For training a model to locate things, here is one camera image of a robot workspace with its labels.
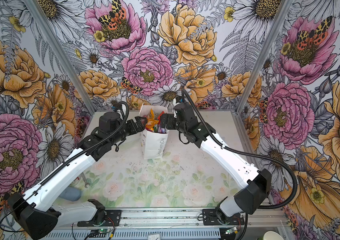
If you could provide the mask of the orange Fox's fruits candy bag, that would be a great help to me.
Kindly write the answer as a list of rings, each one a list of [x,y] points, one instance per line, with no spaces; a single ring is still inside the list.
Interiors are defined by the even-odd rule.
[[[158,131],[158,124],[159,124],[158,120],[149,119],[149,120],[147,120],[145,128],[146,128],[146,130],[148,130],[150,132],[157,133],[157,131]]]

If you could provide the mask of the white paper bag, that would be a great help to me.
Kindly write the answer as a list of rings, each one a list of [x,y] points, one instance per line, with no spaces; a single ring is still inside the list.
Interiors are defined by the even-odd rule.
[[[143,105],[140,109],[139,116],[147,118],[147,114],[149,113],[151,109],[153,109],[155,113],[156,120],[158,120],[157,118],[162,111],[164,111],[165,114],[168,113],[167,108],[163,106]],[[157,133],[153,133],[145,129],[141,134],[141,146],[142,146],[143,158],[145,160],[161,158],[163,156],[167,138],[168,138],[168,131],[166,134],[161,134],[158,131]]]

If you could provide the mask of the small orange biscuit packet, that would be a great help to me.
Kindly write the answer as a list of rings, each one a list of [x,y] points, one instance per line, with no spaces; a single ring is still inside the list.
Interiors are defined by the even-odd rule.
[[[149,113],[147,114],[147,119],[148,120],[155,120],[155,113],[154,113],[153,109],[151,109],[149,111]]]

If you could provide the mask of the red yellow snack packet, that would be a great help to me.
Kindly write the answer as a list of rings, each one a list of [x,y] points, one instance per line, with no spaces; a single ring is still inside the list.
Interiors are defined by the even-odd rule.
[[[162,119],[162,115],[164,115],[164,114],[165,114],[165,112],[164,112],[164,111],[162,111],[162,112],[159,114],[159,116],[158,116],[158,118],[157,118],[157,119],[158,119],[159,121],[161,121],[161,119]]]

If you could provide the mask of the purple snack packet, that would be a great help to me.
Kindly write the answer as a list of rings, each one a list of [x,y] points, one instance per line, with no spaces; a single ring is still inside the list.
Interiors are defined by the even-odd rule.
[[[167,133],[167,129],[160,127],[158,132],[161,133],[161,134],[166,134]]]

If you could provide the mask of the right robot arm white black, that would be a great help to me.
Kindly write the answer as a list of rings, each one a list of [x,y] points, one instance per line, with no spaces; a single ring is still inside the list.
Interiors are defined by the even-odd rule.
[[[162,128],[177,130],[187,138],[188,143],[208,153],[240,187],[234,196],[225,197],[217,205],[216,215],[221,221],[239,213],[251,215],[261,206],[270,193],[272,175],[227,150],[225,141],[216,130],[208,123],[198,121],[189,103],[177,104],[173,114],[160,116],[159,123]]]

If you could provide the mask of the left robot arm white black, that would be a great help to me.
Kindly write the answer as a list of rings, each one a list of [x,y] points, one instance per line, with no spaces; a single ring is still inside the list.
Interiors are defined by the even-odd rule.
[[[8,205],[15,221],[34,240],[44,238],[58,226],[75,222],[102,225],[106,220],[105,206],[97,200],[66,207],[53,204],[80,174],[113,146],[145,130],[146,122],[143,117],[130,120],[125,114],[122,119],[117,112],[106,112],[99,119],[99,126],[53,172],[23,194],[9,196]]]

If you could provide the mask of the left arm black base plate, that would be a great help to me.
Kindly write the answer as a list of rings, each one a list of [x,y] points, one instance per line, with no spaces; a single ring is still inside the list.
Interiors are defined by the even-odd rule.
[[[89,221],[77,223],[78,227],[117,227],[121,220],[121,210],[100,210]]]

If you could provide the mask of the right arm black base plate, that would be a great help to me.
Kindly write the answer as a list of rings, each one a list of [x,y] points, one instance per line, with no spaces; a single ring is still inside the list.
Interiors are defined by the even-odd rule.
[[[198,216],[204,226],[242,226],[245,223],[241,214],[235,214],[232,217],[225,217],[223,214],[217,214],[216,209],[202,209],[202,214]]]

